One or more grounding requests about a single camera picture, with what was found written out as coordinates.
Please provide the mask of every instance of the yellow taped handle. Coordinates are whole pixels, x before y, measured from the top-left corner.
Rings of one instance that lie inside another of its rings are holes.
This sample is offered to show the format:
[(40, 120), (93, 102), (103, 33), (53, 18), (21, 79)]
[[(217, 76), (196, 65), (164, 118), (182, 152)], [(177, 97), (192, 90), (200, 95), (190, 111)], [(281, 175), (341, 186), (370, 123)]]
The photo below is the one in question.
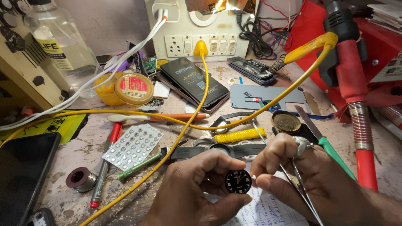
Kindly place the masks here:
[[(260, 132), (260, 134), (262, 136), (267, 135), (263, 128), (258, 128), (258, 131)], [(218, 135), (214, 136), (217, 143), (229, 143), (229, 142), (233, 143), (236, 141), (248, 140), (248, 139), (253, 139), (253, 138), (258, 138), (258, 137), (260, 137), (260, 135), (258, 135), (258, 132), (255, 129), (247, 129), (247, 130), (228, 133), (228, 134), (218, 134)]]
[(287, 54), (284, 63), (290, 64), (322, 46), (330, 45), (331, 49), (333, 49), (337, 43), (338, 36), (335, 33), (327, 32)]

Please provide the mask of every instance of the bottle label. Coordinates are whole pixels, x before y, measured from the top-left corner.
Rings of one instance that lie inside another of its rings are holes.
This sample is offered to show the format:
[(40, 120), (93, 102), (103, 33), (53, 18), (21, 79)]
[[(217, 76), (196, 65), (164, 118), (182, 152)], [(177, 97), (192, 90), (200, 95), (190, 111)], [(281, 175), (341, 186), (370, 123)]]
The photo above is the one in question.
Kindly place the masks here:
[(133, 98), (141, 98), (148, 92), (147, 84), (135, 77), (128, 77), (120, 82), (120, 89), (124, 94)]
[(36, 39), (36, 41), (39, 42), (42, 49), (57, 68), (64, 71), (74, 70), (73, 66), (70, 64), (70, 61), (65, 56), (63, 50), (60, 48), (56, 40)]

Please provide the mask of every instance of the qr code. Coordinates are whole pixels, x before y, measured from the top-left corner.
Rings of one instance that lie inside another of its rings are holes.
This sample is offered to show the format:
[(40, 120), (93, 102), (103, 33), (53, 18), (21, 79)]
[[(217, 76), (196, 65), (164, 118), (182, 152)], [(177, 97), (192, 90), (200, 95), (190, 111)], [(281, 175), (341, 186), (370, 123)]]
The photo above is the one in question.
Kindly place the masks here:
[(204, 81), (201, 81), (201, 82), (199, 82), (199, 83), (197, 83), (197, 86), (199, 86), (201, 89), (204, 89), (205, 88), (205, 82)]

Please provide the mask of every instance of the yellow power plug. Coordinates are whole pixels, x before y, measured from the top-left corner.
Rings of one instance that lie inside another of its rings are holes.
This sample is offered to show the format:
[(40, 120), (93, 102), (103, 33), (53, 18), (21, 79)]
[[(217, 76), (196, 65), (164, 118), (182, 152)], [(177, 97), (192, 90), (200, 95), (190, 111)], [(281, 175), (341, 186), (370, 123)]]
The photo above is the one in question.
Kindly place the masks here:
[(200, 40), (195, 45), (194, 56), (201, 57), (208, 55), (208, 48), (204, 41)]

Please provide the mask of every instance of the circuit board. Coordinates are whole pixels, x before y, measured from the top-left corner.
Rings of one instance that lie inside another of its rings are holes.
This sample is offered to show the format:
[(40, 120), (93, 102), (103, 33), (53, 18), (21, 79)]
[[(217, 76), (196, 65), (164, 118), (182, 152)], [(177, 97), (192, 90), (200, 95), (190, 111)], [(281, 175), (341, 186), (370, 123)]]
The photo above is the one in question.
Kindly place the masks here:
[(156, 56), (145, 57), (143, 64), (148, 74), (154, 73), (156, 71)]

